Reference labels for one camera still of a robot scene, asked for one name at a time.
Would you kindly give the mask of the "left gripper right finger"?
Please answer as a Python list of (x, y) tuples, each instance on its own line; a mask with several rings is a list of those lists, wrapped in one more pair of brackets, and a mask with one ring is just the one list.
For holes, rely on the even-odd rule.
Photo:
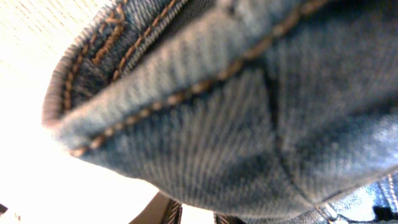
[(223, 214), (214, 213), (214, 224), (245, 224), (237, 217), (227, 216)]

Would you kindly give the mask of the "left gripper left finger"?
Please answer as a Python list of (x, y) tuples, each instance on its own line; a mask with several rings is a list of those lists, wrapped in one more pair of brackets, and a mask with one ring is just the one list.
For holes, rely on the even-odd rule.
[(129, 224), (181, 224), (182, 204), (158, 192)]

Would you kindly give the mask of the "light blue denim jeans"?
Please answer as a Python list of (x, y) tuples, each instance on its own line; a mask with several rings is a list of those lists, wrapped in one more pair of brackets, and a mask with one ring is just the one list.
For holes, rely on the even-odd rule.
[(396, 223), (397, 2), (107, 1), (42, 122), (73, 157), (244, 223)]

